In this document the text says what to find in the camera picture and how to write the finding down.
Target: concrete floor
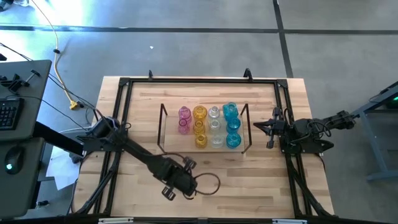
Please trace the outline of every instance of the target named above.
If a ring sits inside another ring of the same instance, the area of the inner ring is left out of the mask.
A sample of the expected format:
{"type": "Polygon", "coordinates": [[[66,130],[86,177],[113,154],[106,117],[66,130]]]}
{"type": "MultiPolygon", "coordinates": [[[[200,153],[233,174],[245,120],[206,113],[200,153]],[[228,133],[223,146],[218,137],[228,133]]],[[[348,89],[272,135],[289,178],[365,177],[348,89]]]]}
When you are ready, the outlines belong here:
{"type": "MultiPolygon", "coordinates": [[[[39,1],[54,25],[92,27],[212,27],[276,29],[272,0],[39,1]]],[[[396,30],[395,0],[279,0],[285,29],[396,30]]],[[[33,7],[12,6],[0,25],[47,25],[33,7]]],[[[63,51],[58,69],[67,87],[95,103],[105,75],[286,77],[278,34],[58,32],[63,51]]],[[[398,80],[397,35],[286,35],[294,77],[304,78],[313,117],[353,111],[398,80]]],[[[0,30],[0,42],[34,59],[53,60],[52,32],[0,30]]],[[[21,60],[4,49],[9,61],[21,60]]],[[[85,124],[84,111],[70,111],[61,89],[47,84],[44,99],[85,124]]],[[[42,105],[39,121],[61,131],[75,128],[42,105]]],[[[344,218],[398,223],[398,180],[367,182],[378,167],[361,123],[333,131],[325,153],[335,213],[344,218]]],[[[50,206],[25,217],[65,214],[72,188],[40,190],[50,206]]]]}

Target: keyboard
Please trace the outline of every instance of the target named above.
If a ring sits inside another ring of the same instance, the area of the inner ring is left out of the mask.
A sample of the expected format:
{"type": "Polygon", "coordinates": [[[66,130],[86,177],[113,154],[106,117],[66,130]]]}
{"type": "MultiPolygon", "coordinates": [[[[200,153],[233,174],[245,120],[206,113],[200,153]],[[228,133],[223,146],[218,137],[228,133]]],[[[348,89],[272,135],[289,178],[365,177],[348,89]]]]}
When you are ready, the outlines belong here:
{"type": "Polygon", "coordinates": [[[15,130],[23,106],[22,98],[0,98],[0,131],[15,130]]]}

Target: wooden tabletop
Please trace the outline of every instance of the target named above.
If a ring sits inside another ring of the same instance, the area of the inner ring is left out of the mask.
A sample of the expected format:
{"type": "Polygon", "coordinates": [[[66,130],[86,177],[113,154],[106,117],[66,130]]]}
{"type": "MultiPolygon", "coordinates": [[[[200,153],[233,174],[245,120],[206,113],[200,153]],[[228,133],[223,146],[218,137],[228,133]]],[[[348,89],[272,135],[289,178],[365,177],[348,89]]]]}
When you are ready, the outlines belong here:
{"type": "MultiPolygon", "coordinates": [[[[120,77],[104,77],[97,108],[104,115],[112,115],[120,77]]],[[[295,119],[311,118],[304,80],[287,79],[295,119]]],[[[121,112],[124,105],[123,92],[121,112]]],[[[152,153],[161,153],[157,146],[160,104],[168,113],[177,114],[185,105],[210,107],[233,101],[241,110],[249,104],[251,123],[271,118],[275,107],[272,85],[266,84],[183,84],[135,83],[127,121],[132,127],[129,137],[152,153]]],[[[213,218],[292,218],[292,199],[287,178],[285,158],[279,143],[266,148],[268,138],[251,126],[252,146],[240,153],[185,153],[198,163],[193,170],[197,175],[213,172],[221,179],[221,188],[215,195],[197,195],[186,200],[180,192],[170,202],[161,194],[164,185],[153,178],[147,167],[124,152],[119,166],[118,180],[112,207],[112,216],[126,217],[213,217],[213,218]]],[[[74,209],[79,209],[98,185],[103,152],[92,153],[81,167],[77,182],[74,209]]],[[[326,211],[333,213],[325,171],[320,158],[303,154],[303,164],[308,188],[326,211]]],[[[198,179],[198,190],[212,192],[216,180],[212,177],[198,179]]],[[[302,211],[302,193],[298,190],[302,211]]]]}

